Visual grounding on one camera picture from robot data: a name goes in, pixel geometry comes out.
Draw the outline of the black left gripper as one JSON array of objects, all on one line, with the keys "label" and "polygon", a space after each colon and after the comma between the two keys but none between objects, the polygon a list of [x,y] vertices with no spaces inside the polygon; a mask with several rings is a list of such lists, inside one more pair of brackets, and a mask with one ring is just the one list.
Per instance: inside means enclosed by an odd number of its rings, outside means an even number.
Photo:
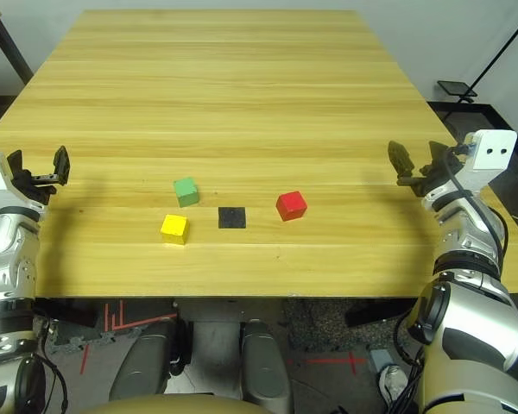
[{"label": "black left gripper", "polygon": [[60,146],[54,155],[54,173],[33,176],[23,169],[22,150],[17,149],[8,155],[7,161],[13,174],[12,185],[28,199],[48,205],[49,199],[57,190],[56,184],[66,185],[70,173],[70,160],[65,146]]}]

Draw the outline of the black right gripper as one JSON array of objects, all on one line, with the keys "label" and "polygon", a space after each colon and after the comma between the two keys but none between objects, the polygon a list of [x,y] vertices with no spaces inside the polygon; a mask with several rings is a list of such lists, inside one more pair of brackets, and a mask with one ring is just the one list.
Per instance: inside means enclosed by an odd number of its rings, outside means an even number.
[{"label": "black right gripper", "polygon": [[396,184],[410,187],[417,198],[423,198],[432,190],[451,180],[451,176],[461,170],[461,161],[447,150],[447,146],[437,141],[429,141],[431,164],[423,167],[420,177],[413,175],[414,163],[405,146],[396,141],[388,143],[389,161],[397,173]]}]

